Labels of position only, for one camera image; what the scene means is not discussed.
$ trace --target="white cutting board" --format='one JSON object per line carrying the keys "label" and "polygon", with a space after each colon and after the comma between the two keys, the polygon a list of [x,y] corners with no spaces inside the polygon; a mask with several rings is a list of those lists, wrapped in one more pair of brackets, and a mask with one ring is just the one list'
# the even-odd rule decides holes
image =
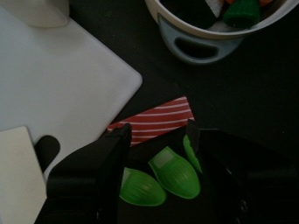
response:
{"label": "white cutting board", "polygon": [[74,20],[31,27],[0,6],[0,131],[26,126],[34,143],[59,139],[50,169],[98,139],[141,85],[141,74]]}
{"label": "white cutting board", "polygon": [[27,128],[0,131],[0,223],[34,224],[46,198],[43,172]]}

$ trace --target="black surface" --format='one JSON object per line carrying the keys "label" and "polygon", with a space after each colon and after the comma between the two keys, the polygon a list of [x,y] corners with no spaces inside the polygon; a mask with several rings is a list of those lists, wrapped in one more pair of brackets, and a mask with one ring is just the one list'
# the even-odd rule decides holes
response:
{"label": "black surface", "polygon": [[202,128],[262,144],[298,168],[299,7],[246,37],[225,60],[190,66],[169,51],[145,0],[70,0],[70,5],[71,17],[143,75],[117,120],[187,95]]}

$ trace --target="striped napkin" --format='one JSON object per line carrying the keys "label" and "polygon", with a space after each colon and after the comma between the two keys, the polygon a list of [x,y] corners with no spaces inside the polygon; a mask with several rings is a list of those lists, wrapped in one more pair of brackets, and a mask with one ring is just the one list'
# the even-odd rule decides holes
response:
{"label": "striped napkin", "polygon": [[187,125],[189,119],[194,119],[194,117],[190,103],[185,96],[129,117],[123,121],[113,123],[107,130],[131,123],[131,146],[134,146]]}

